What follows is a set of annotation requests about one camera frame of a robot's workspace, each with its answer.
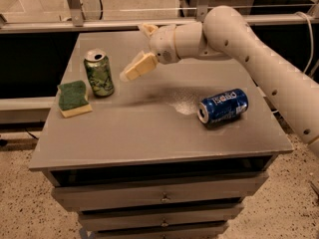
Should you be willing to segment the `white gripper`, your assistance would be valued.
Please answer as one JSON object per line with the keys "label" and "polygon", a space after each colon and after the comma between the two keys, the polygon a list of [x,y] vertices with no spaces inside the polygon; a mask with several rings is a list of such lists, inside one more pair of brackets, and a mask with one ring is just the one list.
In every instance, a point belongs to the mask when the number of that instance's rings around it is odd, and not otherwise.
{"label": "white gripper", "polygon": [[142,23],[138,28],[146,37],[150,38],[152,53],[139,52],[120,73],[120,79],[123,82],[135,80],[152,71],[159,62],[172,64],[179,61],[174,40],[175,24],[158,27],[154,24]]}

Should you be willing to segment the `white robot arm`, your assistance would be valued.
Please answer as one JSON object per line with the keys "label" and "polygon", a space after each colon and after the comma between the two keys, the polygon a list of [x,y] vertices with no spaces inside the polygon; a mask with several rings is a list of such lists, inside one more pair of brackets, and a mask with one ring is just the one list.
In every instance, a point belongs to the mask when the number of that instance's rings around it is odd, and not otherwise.
{"label": "white robot arm", "polygon": [[235,9],[218,6],[202,22],[142,24],[140,30],[150,40],[150,51],[137,54],[121,72],[122,81],[132,81],[157,64],[226,55],[245,68],[295,133],[319,155],[318,83],[265,45]]}

